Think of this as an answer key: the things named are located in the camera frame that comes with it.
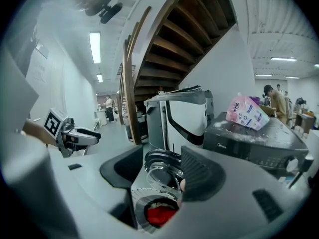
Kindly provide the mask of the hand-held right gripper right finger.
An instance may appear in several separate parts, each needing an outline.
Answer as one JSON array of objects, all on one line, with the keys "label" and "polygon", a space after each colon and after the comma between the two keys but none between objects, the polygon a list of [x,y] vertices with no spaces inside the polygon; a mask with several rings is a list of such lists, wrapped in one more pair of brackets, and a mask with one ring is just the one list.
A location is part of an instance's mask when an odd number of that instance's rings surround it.
[{"label": "hand-held right gripper right finger", "polygon": [[185,191],[154,239],[262,239],[282,229],[304,198],[251,162],[184,146]]}]

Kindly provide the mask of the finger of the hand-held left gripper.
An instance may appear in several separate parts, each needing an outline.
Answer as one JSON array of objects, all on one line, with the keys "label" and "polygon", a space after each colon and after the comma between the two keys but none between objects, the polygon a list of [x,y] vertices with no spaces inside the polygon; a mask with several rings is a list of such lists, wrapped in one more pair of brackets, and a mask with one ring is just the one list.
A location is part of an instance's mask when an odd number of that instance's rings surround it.
[{"label": "finger of the hand-held left gripper", "polygon": [[84,127],[75,127],[76,134],[79,138],[96,138],[100,139],[101,134]]},{"label": "finger of the hand-held left gripper", "polygon": [[90,146],[98,143],[98,138],[91,135],[80,134],[75,135],[73,138],[76,146]]}]

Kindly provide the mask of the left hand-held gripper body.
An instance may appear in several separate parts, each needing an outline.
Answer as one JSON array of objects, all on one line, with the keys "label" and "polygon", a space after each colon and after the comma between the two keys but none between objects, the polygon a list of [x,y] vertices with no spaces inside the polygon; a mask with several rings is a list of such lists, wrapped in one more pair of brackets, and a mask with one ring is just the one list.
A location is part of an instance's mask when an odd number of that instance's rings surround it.
[{"label": "left hand-held gripper body", "polygon": [[63,157],[71,157],[74,152],[80,151],[82,155],[87,152],[88,145],[80,142],[74,118],[57,108],[50,108],[44,120],[44,129],[53,137]]}]

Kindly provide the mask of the wooden staircase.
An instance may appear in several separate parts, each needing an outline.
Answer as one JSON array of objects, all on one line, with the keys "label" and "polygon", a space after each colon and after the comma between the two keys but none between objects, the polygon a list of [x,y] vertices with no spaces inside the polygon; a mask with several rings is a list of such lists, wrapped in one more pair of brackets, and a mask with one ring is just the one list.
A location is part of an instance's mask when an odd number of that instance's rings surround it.
[{"label": "wooden staircase", "polygon": [[137,112],[159,91],[177,89],[235,24],[230,0],[150,0],[124,41],[118,98],[129,140],[140,144]]}]

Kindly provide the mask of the person's left forearm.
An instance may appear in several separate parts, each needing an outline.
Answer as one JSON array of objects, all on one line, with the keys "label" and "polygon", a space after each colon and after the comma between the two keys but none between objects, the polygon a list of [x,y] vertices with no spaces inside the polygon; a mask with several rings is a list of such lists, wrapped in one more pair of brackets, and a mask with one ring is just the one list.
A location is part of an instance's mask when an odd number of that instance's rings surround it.
[{"label": "person's left forearm", "polygon": [[45,128],[30,119],[25,121],[23,131],[28,135],[38,138],[45,144],[57,146],[55,139],[45,130]]}]

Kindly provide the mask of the red garment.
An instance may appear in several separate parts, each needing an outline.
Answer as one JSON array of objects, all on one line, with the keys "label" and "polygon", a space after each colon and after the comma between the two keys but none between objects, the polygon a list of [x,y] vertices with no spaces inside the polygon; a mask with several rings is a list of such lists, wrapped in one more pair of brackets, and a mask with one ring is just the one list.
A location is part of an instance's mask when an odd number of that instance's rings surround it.
[{"label": "red garment", "polygon": [[154,227],[163,227],[177,212],[177,209],[168,205],[157,205],[147,210],[146,219]]}]

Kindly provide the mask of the open cardboard box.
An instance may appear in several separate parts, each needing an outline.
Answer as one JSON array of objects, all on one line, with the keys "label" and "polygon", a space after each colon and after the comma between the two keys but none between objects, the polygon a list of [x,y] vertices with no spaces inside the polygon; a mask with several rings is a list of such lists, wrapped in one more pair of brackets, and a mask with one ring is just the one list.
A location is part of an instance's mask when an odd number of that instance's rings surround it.
[{"label": "open cardboard box", "polygon": [[261,110],[269,117],[275,117],[275,109],[268,107],[268,106],[264,106],[264,105],[259,105],[259,107],[261,108]]}]

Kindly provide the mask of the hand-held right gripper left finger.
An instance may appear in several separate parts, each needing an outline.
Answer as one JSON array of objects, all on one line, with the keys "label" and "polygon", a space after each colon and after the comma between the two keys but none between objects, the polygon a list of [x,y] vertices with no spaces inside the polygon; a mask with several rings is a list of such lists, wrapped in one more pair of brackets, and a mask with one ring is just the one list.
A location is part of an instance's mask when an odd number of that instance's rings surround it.
[{"label": "hand-held right gripper left finger", "polygon": [[77,239],[144,239],[143,233],[118,220],[130,206],[129,190],[114,186],[121,177],[111,172],[110,183],[100,173],[106,161],[116,163],[127,155],[142,161],[142,146],[70,158],[62,157],[55,147],[48,151],[59,192],[75,222]]}]

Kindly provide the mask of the pink detergent pouch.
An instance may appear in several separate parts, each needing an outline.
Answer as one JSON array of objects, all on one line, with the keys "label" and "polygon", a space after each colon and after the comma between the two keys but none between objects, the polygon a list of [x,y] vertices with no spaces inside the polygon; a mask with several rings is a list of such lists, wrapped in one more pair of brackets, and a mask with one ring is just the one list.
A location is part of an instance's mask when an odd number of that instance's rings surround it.
[{"label": "pink detergent pouch", "polygon": [[269,116],[249,97],[237,95],[231,102],[226,120],[259,131],[269,121]]}]

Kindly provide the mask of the large white black machine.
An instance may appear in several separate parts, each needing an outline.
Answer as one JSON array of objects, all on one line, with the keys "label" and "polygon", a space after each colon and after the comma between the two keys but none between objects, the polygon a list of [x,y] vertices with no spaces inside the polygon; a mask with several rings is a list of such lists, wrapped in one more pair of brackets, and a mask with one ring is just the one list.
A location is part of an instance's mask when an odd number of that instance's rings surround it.
[{"label": "large white black machine", "polygon": [[202,147],[207,105],[200,86],[159,92],[144,101],[152,149],[181,153],[182,146]]}]

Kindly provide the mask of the black washing machine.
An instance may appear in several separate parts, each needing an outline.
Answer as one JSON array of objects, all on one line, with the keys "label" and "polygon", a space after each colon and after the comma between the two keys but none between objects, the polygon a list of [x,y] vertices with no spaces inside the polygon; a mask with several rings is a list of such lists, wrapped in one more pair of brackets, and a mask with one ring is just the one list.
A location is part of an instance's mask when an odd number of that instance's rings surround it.
[{"label": "black washing machine", "polygon": [[277,118],[258,131],[225,118],[223,112],[207,127],[204,149],[252,162],[276,178],[306,172],[311,165],[306,144]]}]

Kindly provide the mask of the round washer door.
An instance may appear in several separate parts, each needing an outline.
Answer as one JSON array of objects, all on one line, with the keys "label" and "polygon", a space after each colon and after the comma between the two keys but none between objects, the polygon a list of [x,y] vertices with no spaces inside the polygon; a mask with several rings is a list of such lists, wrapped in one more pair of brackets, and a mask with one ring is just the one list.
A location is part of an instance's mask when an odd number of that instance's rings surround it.
[{"label": "round washer door", "polygon": [[181,169],[181,155],[169,150],[155,149],[144,158],[146,180],[150,186],[160,191],[177,195],[181,193],[180,183],[184,179]]}]

